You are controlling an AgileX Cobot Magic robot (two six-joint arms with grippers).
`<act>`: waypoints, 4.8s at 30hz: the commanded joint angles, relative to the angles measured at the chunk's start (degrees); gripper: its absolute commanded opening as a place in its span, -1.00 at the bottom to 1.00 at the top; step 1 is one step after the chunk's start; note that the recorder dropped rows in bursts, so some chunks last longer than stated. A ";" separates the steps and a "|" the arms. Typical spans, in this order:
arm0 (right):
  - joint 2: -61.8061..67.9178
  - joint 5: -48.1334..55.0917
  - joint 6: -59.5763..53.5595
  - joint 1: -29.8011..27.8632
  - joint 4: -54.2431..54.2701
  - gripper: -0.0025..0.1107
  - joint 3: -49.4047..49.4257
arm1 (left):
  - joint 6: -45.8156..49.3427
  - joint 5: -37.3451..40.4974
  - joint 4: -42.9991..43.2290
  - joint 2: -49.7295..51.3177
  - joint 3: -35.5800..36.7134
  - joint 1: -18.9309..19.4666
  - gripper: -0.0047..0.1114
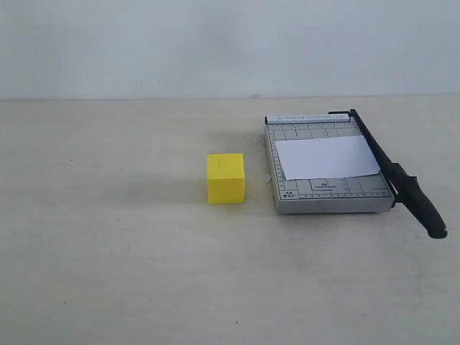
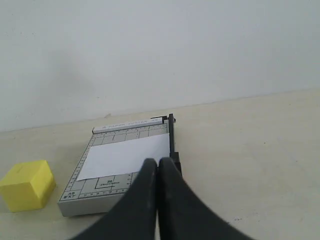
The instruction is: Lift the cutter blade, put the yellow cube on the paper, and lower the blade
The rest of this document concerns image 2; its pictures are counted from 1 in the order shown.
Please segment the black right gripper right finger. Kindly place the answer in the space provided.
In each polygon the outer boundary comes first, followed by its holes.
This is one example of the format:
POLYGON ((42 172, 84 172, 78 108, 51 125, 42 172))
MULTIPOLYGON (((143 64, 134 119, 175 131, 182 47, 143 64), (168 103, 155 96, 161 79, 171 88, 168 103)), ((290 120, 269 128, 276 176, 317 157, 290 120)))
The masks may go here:
POLYGON ((158 224, 162 240, 251 240, 209 209, 171 158, 158 165, 158 224))

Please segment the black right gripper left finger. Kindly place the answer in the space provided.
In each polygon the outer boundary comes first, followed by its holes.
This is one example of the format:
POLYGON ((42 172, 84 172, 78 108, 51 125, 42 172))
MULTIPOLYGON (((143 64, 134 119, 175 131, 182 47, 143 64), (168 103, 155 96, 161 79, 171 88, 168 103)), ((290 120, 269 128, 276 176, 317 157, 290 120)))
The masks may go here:
POLYGON ((156 228, 157 163, 143 165, 128 191, 100 220, 74 240, 153 240, 156 228))

